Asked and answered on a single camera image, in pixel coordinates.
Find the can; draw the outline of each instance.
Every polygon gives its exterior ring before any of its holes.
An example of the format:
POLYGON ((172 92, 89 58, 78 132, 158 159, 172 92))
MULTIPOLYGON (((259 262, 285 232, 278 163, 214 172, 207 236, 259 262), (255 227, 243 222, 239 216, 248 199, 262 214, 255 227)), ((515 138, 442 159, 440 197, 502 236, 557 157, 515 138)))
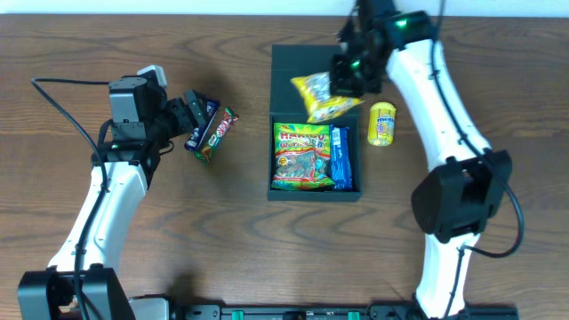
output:
POLYGON ((378 102, 370 110, 367 141, 374 146, 388 146, 393 142, 395 107, 389 102, 378 102))

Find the blue package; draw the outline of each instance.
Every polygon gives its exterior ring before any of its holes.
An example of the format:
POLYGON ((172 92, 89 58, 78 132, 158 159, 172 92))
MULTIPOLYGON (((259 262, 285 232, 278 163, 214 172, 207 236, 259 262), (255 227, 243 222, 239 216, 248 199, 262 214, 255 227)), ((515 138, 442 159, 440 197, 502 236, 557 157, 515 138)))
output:
POLYGON ((217 110, 220 109, 220 103, 215 100, 208 100, 207 101, 207 115, 210 117, 210 122, 207 125, 197 127, 192 132, 192 135, 189 137, 188 141, 184 143, 184 148, 188 151, 197 152, 202 143, 204 142, 204 137, 207 135, 210 126, 212 125, 213 119, 217 114, 217 110))
POLYGON ((348 128, 336 128, 330 124, 330 151, 332 156, 332 180, 334 190, 350 191, 352 189, 352 169, 349 165, 348 128))

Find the box lid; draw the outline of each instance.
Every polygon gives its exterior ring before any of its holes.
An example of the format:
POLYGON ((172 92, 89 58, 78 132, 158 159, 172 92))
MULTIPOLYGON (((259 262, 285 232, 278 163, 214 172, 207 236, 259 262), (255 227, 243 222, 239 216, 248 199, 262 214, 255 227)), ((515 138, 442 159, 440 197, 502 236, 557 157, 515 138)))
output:
MULTIPOLYGON (((296 76, 309 76, 330 69, 332 56, 341 53, 338 45, 273 44, 270 86, 270 113, 307 115, 304 101, 291 83, 296 76)), ((352 108, 342 116, 358 116, 352 108)))

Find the box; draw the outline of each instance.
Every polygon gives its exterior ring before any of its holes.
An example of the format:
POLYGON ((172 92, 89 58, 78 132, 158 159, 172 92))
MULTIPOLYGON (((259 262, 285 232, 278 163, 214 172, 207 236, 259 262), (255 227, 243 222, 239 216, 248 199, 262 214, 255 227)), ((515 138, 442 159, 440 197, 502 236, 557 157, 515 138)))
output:
POLYGON ((349 160, 352 169, 353 191, 303 190, 288 191, 270 186, 276 170, 274 123, 305 124, 308 119, 304 101, 291 79, 328 71, 332 56, 340 53, 338 45, 273 45, 273 62, 270 86, 270 137, 268 200, 354 202, 362 195, 358 121, 359 108, 352 108, 346 114, 321 124, 349 127, 349 160))

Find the wood surface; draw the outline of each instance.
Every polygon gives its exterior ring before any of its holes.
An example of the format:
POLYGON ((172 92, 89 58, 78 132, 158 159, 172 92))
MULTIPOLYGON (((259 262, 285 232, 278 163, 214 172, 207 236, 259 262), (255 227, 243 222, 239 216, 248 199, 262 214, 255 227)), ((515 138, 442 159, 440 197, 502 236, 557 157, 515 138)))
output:
MULTIPOLYGON (((211 165, 182 144, 162 159, 132 222, 120 267, 129 296, 169 292, 228 304, 410 299, 423 234, 410 194, 427 174, 421 140, 393 84, 361 107, 364 194, 354 204, 268 202, 272 44, 333 44, 343 18, 53 16, 0 18, 0 318, 19 318, 16 289, 44 269, 86 195, 91 150, 30 85, 34 76, 114 80, 164 67, 170 97, 189 88, 241 116, 211 165), (392 146, 365 140, 369 107, 397 109, 392 146)), ((526 237, 505 260, 473 256, 466 298, 515 303, 524 319, 569 315, 569 20, 455 18, 442 40, 467 110, 514 162, 526 237)), ((92 134, 110 118, 105 87, 45 84, 92 134)), ((504 198, 479 247, 516 234, 504 198)))

